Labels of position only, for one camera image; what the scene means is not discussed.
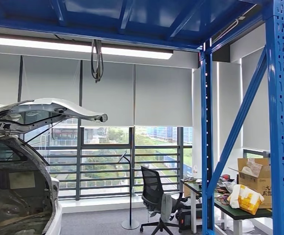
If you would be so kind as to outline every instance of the rear windshield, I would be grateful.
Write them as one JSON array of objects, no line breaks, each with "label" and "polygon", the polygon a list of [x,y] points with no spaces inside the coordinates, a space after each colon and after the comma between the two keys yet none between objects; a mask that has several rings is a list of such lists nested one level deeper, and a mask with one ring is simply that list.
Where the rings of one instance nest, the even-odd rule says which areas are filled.
[{"label": "rear windshield", "polygon": [[27,157],[0,141],[0,162],[5,161],[25,161]]},{"label": "rear windshield", "polygon": [[8,120],[12,122],[17,122],[22,125],[30,125],[38,121],[45,120],[48,118],[53,118],[59,116],[60,114],[51,113],[45,110],[37,110],[37,111],[27,111],[17,114],[9,114],[0,118],[1,120]]}]

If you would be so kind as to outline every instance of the yellow package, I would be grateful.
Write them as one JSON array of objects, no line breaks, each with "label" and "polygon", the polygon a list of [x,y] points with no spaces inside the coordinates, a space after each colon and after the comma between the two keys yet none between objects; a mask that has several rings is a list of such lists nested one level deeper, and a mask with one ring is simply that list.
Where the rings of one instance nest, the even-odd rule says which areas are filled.
[{"label": "yellow package", "polygon": [[230,195],[228,200],[230,200],[230,206],[233,208],[237,208],[237,206],[235,205],[235,202],[237,200],[239,202],[239,208],[254,215],[264,198],[246,186],[235,185],[233,194]]}]

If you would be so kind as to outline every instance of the gray cloth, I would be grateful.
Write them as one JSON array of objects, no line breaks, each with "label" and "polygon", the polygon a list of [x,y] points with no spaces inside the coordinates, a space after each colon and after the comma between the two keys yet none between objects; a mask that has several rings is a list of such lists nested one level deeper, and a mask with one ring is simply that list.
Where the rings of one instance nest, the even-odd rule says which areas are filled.
[{"label": "gray cloth", "polygon": [[168,222],[172,210],[172,198],[170,194],[163,193],[162,197],[162,208],[160,218],[162,222]]}]

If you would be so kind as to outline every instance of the car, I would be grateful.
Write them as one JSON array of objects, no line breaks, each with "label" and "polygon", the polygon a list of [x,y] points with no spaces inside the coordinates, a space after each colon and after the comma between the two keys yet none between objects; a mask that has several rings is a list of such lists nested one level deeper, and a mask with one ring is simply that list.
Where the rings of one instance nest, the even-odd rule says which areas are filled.
[{"label": "car", "polygon": [[105,122],[74,103],[41,98],[0,105],[0,235],[59,235],[62,209],[59,181],[42,156],[20,138],[69,118]]}]

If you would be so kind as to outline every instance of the led light fixture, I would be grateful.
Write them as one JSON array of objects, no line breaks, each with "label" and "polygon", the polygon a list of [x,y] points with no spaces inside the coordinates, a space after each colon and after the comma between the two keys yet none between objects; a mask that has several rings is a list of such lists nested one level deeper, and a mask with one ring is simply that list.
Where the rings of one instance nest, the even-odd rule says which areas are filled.
[{"label": "led light fixture", "polygon": [[[0,34],[0,45],[91,53],[91,43]],[[103,44],[102,53],[168,60],[173,50]]]}]

